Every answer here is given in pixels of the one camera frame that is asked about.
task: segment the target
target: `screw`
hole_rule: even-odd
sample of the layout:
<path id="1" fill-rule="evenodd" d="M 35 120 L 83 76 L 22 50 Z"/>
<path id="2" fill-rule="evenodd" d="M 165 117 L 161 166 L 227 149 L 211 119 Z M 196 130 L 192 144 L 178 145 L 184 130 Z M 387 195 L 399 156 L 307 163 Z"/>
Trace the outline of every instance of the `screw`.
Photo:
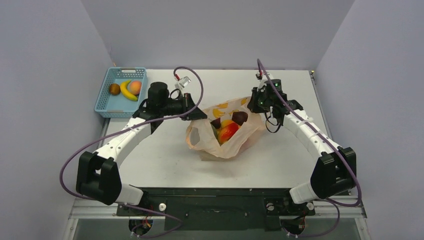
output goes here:
<path id="1" fill-rule="evenodd" d="M 314 210 L 314 204 L 312 202 L 308 202 L 306 204 L 307 209 L 309 209 L 310 211 Z"/>
<path id="2" fill-rule="evenodd" d="M 268 211 L 273 211 L 274 210 L 274 204 L 272 204 L 271 202 L 266 204 L 266 209 L 268 209 Z"/>
<path id="3" fill-rule="evenodd" d="M 159 211 L 163 212 L 165 209 L 167 209 L 167 205 L 165 203 L 159 204 Z"/>

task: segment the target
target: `kiwi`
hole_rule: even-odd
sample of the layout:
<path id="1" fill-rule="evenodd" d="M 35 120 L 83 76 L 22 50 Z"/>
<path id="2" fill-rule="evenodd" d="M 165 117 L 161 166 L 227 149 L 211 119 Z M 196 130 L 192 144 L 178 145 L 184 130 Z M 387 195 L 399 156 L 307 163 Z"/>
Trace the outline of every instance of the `kiwi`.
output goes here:
<path id="1" fill-rule="evenodd" d="M 121 92 L 121 88 L 118 84 L 112 83 L 109 86 L 109 93 L 112 95 L 118 95 Z"/>
<path id="2" fill-rule="evenodd" d="M 243 125 L 244 122 L 248 120 L 248 113 L 244 111 L 235 111 L 232 113 L 231 120 L 233 120 L 238 125 Z"/>

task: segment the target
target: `plastic bag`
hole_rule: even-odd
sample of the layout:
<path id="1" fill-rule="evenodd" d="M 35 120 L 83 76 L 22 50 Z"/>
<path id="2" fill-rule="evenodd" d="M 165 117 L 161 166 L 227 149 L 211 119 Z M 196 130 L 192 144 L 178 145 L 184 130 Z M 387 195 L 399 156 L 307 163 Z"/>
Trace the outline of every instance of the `plastic bag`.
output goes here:
<path id="1" fill-rule="evenodd" d="M 258 113 L 252 113 L 247 104 L 250 97 L 232 99 L 203 110 L 208 119 L 191 121 L 186 131 L 185 141 L 190 149 L 199 151 L 203 161 L 229 161 L 250 148 L 261 137 L 265 123 Z M 234 112 L 247 113 L 247 121 L 224 144 L 220 145 L 213 131 L 211 121 L 220 118 L 232 119 Z"/>

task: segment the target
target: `cable clip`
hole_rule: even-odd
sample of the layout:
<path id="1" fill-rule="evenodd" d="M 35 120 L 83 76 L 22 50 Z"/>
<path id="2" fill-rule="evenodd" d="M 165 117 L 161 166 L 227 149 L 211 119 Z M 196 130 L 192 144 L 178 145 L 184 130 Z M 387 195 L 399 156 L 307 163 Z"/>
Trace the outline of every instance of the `cable clip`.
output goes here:
<path id="1" fill-rule="evenodd" d="M 127 127 L 127 129 L 131 129 L 132 132 L 134 132 L 135 134 L 137 133 L 137 131 L 133 128 L 135 125 L 129 126 Z"/>
<path id="2" fill-rule="evenodd" d="M 321 131 L 321 130 L 319 130 L 318 132 L 314 132 L 310 137 L 309 137 L 309 139 L 311 139 L 311 138 L 313 138 L 313 137 L 315 137 L 316 135 L 318 135 L 318 134 L 321 134 L 321 135 L 324 135 L 324 133 Z"/>
<path id="3" fill-rule="evenodd" d="M 306 122 L 310 123 L 312 121 L 314 121 L 314 119 L 312 117 L 308 117 L 307 119 L 304 119 L 303 121 L 301 121 L 299 123 L 299 127 L 302 126 L 302 125 L 304 125 Z"/>

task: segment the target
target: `white table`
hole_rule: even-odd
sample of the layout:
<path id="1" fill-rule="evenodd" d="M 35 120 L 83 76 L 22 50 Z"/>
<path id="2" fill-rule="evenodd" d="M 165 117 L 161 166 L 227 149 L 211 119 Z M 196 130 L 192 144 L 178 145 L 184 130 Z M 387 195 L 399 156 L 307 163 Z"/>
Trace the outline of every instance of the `white table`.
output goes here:
<path id="1" fill-rule="evenodd" d="M 282 90 L 289 100 L 297 100 L 315 124 L 324 132 L 323 116 L 308 71 L 270 70 L 281 79 Z M 259 82 L 254 70 L 197 70 L 204 94 L 200 108 L 204 109 L 229 99 L 250 96 Z M 180 77 L 189 76 L 186 92 L 196 102 L 200 86 L 196 77 L 185 70 Z M 170 90 L 175 80 L 172 70 L 148 69 L 149 85 L 165 82 Z M 121 130 L 128 119 L 112 118 L 106 134 Z M 292 188 L 307 181 L 315 167 L 308 151 L 287 129 L 278 133 L 267 131 L 261 139 L 237 159 L 228 162 L 201 161 L 185 142 L 188 121 L 179 118 L 164 121 L 143 140 L 120 166 L 123 183 L 137 187 L 170 188 Z"/>

